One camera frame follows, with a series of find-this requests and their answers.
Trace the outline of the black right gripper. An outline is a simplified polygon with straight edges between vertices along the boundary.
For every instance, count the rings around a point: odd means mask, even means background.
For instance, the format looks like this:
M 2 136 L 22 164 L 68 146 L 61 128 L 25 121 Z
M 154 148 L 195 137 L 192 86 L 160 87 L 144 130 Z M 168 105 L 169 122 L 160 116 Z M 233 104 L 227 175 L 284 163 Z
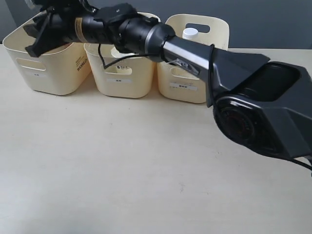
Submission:
M 36 22 L 23 26 L 25 33 L 36 41 L 25 47 L 33 58 L 61 47 L 67 43 L 104 43 L 103 23 L 95 20 L 97 9 L 91 12 L 64 9 L 57 13 L 43 13 Z

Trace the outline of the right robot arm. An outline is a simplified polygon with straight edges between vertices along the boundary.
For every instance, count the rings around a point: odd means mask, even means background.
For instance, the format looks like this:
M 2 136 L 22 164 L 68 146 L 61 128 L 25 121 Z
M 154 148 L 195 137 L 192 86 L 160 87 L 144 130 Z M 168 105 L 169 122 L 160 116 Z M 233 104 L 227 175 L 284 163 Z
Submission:
M 235 53 L 178 37 L 128 3 L 96 8 L 85 0 L 30 0 L 40 15 L 25 32 L 32 57 L 69 42 L 114 45 L 128 57 L 178 66 L 204 81 L 220 131 L 267 157 L 312 157 L 312 79 L 306 68 L 263 54 Z

